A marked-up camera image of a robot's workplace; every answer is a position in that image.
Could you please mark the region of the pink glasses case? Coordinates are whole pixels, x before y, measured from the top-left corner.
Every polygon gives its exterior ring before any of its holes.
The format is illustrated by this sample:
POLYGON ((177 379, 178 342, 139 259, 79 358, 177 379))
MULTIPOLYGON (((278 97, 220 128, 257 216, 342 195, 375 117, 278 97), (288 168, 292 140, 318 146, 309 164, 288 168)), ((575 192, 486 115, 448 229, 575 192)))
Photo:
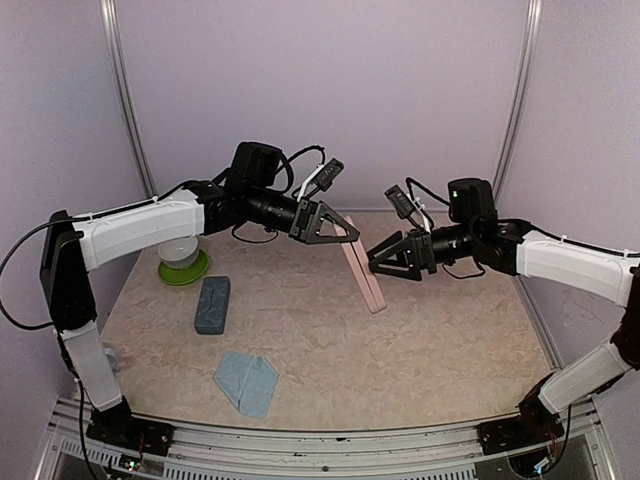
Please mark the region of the pink glasses case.
POLYGON ((377 277, 369 269, 368 257, 360 240, 343 243, 341 248, 354 279, 371 314, 377 314, 387 308, 387 302, 377 277))

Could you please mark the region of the grey-blue glasses case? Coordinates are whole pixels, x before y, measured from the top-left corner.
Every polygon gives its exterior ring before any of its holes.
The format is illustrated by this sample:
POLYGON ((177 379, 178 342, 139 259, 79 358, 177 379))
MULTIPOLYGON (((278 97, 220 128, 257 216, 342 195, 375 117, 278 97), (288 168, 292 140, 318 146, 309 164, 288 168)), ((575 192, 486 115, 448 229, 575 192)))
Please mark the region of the grey-blue glasses case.
POLYGON ((224 333, 230 295, 231 281, 227 276, 211 276, 203 280, 194 318, 197 334, 224 333))

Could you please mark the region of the light blue cloth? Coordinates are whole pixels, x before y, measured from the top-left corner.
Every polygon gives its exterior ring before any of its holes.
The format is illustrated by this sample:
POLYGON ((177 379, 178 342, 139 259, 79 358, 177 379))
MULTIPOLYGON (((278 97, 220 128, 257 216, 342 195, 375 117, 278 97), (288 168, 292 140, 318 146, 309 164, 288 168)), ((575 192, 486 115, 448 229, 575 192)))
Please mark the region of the light blue cloth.
POLYGON ((263 356, 227 351, 213 379, 241 415, 264 419, 269 412, 279 374, 263 356))

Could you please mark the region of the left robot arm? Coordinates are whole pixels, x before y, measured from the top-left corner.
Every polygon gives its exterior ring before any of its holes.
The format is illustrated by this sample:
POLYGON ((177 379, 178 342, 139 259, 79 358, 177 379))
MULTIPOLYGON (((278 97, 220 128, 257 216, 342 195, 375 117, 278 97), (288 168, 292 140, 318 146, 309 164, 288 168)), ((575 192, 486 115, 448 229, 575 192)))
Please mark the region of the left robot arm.
POLYGON ((137 418, 103 352, 89 272, 126 255, 182 238, 225 231, 247 222, 306 245, 351 243, 360 233, 325 202, 293 199, 273 189, 283 151, 259 142, 238 145, 229 168, 213 180, 187 180, 174 191, 84 217, 59 211, 50 218, 40 280, 62 351, 102 430, 121 445, 140 434, 137 418))

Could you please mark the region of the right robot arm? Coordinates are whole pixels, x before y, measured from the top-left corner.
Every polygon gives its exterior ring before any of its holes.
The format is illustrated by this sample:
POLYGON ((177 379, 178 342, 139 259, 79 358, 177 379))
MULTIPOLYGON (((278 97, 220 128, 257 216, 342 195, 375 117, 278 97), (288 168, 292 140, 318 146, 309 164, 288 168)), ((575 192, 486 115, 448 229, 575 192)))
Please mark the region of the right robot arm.
POLYGON ((535 442, 551 424, 550 415, 605 390, 639 367, 639 256, 550 234, 522 219, 502 219, 491 184, 462 178, 448 184, 451 225, 416 224, 395 232, 367 253, 373 273, 419 281, 424 272, 471 258, 481 273, 540 278, 605 298, 624 310, 610 340, 541 381, 520 404, 511 433, 535 442))

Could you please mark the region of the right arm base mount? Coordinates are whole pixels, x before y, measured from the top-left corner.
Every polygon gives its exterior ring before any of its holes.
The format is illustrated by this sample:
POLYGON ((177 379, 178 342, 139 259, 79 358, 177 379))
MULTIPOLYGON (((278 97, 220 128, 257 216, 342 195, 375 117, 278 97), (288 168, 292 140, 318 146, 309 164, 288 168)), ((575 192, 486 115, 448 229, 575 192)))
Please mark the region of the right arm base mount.
POLYGON ((482 452, 493 455, 559 439, 565 434, 558 413, 551 413, 530 391, 512 417, 480 423, 477 427, 482 452))

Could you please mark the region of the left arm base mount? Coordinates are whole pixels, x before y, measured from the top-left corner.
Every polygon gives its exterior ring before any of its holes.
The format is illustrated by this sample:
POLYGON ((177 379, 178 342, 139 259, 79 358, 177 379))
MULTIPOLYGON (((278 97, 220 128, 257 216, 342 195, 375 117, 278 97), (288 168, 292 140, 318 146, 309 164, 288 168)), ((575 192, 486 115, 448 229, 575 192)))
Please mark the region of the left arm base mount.
POLYGON ((166 457, 173 440, 174 426, 135 416, 123 397, 120 403, 104 411, 93 408, 86 434, 92 440, 139 454, 166 457))

